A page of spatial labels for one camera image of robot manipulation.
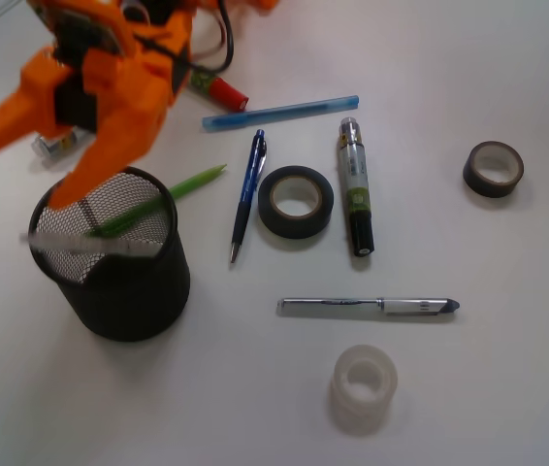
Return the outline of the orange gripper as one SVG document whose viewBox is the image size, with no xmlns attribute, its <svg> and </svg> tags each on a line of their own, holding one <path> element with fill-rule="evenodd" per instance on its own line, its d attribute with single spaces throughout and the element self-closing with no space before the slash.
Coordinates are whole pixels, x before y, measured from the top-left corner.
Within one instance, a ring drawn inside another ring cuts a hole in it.
<svg viewBox="0 0 549 466">
<path fill-rule="evenodd" d="M 0 150 L 30 133 L 97 135 L 48 206 L 80 201 L 151 149 L 186 81 L 190 1 L 30 1 L 54 43 L 0 103 Z"/>
</svg>

